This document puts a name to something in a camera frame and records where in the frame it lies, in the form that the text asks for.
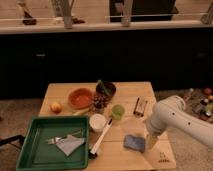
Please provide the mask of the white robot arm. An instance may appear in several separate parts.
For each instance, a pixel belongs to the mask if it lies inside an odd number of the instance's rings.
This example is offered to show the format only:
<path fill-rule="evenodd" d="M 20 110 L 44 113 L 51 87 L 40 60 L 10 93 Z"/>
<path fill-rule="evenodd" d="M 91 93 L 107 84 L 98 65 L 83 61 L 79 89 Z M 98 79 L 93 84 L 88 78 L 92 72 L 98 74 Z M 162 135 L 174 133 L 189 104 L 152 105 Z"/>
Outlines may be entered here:
<path fill-rule="evenodd" d="M 197 119 L 185 112 L 186 103 L 180 96 L 170 96 L 153 105 L 151 115 L 145 120 L 148 135 L 146 149 L 151 150 L 168 126 L 187 133 L 213 149 L 213 124 Z"/>

